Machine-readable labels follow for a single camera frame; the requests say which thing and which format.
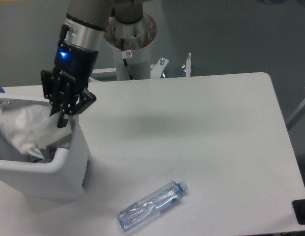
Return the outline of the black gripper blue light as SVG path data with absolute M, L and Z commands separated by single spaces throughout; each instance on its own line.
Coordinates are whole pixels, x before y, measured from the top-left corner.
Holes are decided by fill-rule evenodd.
M 64 118 L 65 115 L 79 115 L 96 101 L 87 83 L 97 56 L 98 51 L 60 40 L 53 71 L 40 72 L 44 97 L 52 105 L 51 116 L 60 113 L 57 128 L 66 127 L 68 119 Z

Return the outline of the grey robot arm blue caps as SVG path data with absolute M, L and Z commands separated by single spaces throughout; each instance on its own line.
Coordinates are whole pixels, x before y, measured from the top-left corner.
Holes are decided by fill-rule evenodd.
M 157 24 L 141 0 L 72 0 L 61 26 L 52 71 L 41 71 L 44 97 L 57 127 L 81 114 L 96 96 L 88 90 L 103 41 L 113 49 L 117 79 L 151 78 L 151 45 Z

